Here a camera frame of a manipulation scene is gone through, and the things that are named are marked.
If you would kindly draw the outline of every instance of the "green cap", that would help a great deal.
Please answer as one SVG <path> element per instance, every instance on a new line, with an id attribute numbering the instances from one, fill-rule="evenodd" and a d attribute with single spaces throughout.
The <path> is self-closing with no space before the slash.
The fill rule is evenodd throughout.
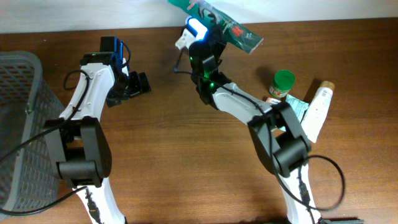
<path id="1" fill-rule="evenodd" d="M 280 70 L 275 74 L 272 85 L 280 90 L 289 90 L 293 87 L 295 77 L 291 71 Z"/>

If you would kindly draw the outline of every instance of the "wooden table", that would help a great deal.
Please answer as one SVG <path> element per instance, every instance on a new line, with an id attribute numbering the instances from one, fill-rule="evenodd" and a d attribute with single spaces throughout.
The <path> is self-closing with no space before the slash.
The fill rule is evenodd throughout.
<path id="1" fill-rule="evenodd" d="M 344 170 L 342 206 L 324 217 L 367 223 L 398 220 L 398 19 L 251 24 L 264 37 L 252 55 L 229 44 L 221 71 L 243 90 L 269 96 L 273 74 L 295 73 L 291 94 L 310 102 L 319 82 L 336 84 L 328 118 L 312 154 Z M 0 50 L 27 50 L 42 61 L 44 78 L 66 105 L 65 74 L 100 37 L 116 35 L 145 71 L 152 92 L 105 108 L 101 125 L 113 154 L 113 194 L 130 223 L 238 223 L 285 217 L 275 179 L 259 162 L 248 129 L 205 106 L 186 75 L 175 75 L 180 28 L 0 35 Z M 185 56 L 182 68 L 189 69 Z M 318 206 L 331 205 L 340 179 L 331 165 L 310 163 Z M 66 194 L 60 184 L 59 196 Z M 73 196 L 43 214 L 7 223 L 90 223 Z"/>

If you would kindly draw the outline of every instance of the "white backdrop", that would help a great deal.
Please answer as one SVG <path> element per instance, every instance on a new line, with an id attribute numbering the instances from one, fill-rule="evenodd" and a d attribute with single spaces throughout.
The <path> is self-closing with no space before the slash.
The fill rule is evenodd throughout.
<path id="1" fill-rule="evenodd" d="M 398 0 L 208 0 L 241 23 L 398 17 Z M 0 0 L 0 33 L 181 26 L 167 0 Z"/>

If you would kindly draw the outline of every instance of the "green package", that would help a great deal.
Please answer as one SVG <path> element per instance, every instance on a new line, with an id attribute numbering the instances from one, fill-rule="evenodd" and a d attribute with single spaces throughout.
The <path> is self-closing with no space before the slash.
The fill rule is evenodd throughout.
<path id="1" fill-rule="evenodd" d="M 264 40 L 205 1 L 169 0 L 169 2 L 198 19 L 208 29 L 217 24 L 222 25 L 225 40 L 249 54 Z"/>

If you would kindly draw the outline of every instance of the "blue light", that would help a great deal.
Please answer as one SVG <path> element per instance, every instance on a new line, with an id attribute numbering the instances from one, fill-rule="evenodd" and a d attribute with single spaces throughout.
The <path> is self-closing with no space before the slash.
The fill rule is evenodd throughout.
<path id="1" fill-rule="evenodd" d="M 205 38 L 208 29 L 203 24 L 201 24 L 197 19 L 195 18 L 189 19 L 188 25 L 190 25 L 193 29 L 195 29 L 198 32 L 196 40 L 203 40 L 203 38 Z"/>

